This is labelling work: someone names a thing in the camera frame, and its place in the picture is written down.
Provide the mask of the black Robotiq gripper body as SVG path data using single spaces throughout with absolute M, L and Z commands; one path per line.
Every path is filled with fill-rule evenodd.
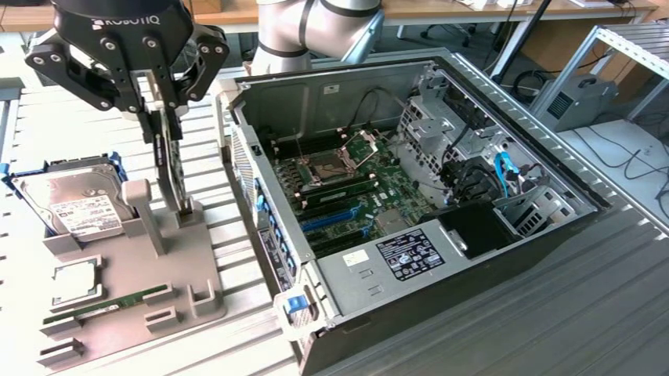
M 180 1 L 53 1 L 51 59 L 75 47 L 111 71 L 171 78 L 195 31 Z

